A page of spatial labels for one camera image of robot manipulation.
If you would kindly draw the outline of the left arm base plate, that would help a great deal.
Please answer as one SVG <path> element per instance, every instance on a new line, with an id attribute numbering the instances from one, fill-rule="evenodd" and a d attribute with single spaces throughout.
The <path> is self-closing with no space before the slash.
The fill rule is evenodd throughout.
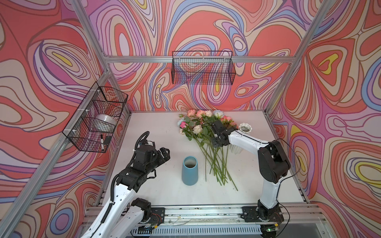
<path id="1" fill-rule="evenodd" d="M 159 226 L 165 221 L 165 208 L 153 207 L 143 212 L 143 219 L 139 224 L 145 224 L 149 227 Z"/>

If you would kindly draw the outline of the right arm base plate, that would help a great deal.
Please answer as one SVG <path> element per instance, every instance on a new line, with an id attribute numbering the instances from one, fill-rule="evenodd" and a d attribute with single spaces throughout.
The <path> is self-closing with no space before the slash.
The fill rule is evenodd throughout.
<path id="1" fill-rule="evenodd" d="M 244 206 L 242 207 L 242 214 L 240 217 L 247 223 L 249 222 L 284 222 L 283 213 L 279 206 L 272 209 L 257 206 Z"/>

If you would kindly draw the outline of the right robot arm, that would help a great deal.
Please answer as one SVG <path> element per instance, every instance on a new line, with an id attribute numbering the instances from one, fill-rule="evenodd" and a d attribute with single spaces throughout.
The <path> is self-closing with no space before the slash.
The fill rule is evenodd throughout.
<path id="1" fill-rule="evenodd" d="M 254 138 L 233 127 L 225 127 L 221 121 L 215 121 L 211 130 L 213 147 L 231 144 L 258 155 L 259 171 L 264 184 L 262 196 L 258 201 L 257 214 L 260 219 L 268 220 L 269 216 L 279 208 L 277 199 L 279 188 L 291 168 L 281 143 L 277 140 L 269 142 Z"/>

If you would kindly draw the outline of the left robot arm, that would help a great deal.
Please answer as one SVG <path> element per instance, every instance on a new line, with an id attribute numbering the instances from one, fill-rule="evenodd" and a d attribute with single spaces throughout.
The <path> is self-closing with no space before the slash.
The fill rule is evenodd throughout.
<path id="1" fill-rule="evenodd" d="M 149 131 L 136 141 L 126 167 L 112 178 L 110 197 L 83 238 L 125 238 L 141 222 L 149 222 L 151 203 L 137 198 L 142 185 L 157 177 L 156 169 L 170 160 L 170 150 L 156 149 Z"/>

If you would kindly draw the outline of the black marker in basket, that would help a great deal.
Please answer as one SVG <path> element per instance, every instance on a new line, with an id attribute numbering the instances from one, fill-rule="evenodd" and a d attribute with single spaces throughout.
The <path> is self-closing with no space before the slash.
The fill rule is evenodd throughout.
<path id="1" fill-rule="evenodd" d="M 100 141 L 101 141 L 101 151 L 103 152 L 103 151 L 105 151 L 105 146 L 104 146 L 104 139 L 103 139 L 103 135 L 101 134 L 100 135 Z"/>

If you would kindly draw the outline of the bunch of artificial flowers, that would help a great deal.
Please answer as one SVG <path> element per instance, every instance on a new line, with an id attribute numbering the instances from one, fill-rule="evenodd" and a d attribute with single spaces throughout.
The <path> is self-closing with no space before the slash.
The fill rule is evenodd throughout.
<path id="1" fill-rule="evenodd" d="M 221 122 L 228 129 L 237 128 L 234 120 L 220 110 L 203 111 L 189 110 L 179 114 L 177 126 L 180 134 L 185 135 L 189 141 L 195 141 L 205 158 L 205 174 L 213 175 L 220 185 L 231 183 L 238 189 L 228 169 L 228 149 L 213 147 L 211 139 L 214 137 L 211 126 L 214 122 Z"/>

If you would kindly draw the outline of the white ribbed vase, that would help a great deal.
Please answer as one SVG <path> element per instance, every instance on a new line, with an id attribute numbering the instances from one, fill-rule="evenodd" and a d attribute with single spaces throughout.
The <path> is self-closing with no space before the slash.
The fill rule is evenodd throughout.
<path id="1" fill-rule="evenodd" d="M 238 133 L 239 134 L 244 134 L 244 135 L 249 135 L 249 133 L 252 131 L 252 126 L 247 124 L 247 123 L 241 123 L 239 126 L 238 126 Z M 229 150 L 231 153 L 233 154 L 240 154 L 242 151 L 243 151 L 243 148 L 237 146 L 237 145 L 233 145 L 233 144 L 230 144 L 228 146 Z"/>

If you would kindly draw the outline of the teal cylindrical vase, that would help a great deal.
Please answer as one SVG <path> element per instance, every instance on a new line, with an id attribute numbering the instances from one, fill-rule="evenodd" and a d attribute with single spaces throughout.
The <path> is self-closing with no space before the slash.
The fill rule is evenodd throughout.
<path id="1" fill-rule="evenodd" d="M 193 156 L 188 156 L 183 160 L 182 181 L 188 186 L 195 185 L 198 181 L 198 161 Z"/>

